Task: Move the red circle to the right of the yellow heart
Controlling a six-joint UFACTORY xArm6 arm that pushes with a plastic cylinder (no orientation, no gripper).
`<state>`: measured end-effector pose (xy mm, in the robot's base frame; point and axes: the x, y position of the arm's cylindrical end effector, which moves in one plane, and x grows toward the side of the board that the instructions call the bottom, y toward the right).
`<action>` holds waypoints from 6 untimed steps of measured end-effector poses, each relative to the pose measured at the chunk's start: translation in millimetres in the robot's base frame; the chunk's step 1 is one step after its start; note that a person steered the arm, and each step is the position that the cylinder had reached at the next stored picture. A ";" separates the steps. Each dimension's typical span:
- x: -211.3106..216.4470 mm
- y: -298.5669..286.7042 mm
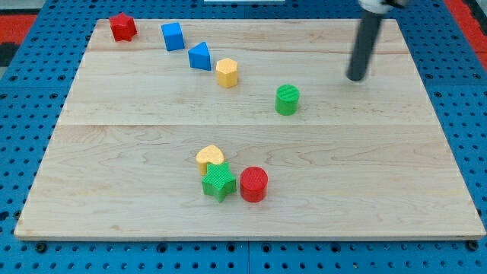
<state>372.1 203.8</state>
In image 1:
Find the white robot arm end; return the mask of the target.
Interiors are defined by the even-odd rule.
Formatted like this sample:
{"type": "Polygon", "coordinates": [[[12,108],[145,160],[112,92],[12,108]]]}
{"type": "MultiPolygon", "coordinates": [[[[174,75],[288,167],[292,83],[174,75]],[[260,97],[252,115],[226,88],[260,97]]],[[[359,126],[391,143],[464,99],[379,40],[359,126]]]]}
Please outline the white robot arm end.
{"type": "Polygon", "coordinates": [[[386,14],[392,8],[405,8],[410,0],[358,0],[359,5],[374,14],[386,14]]]}

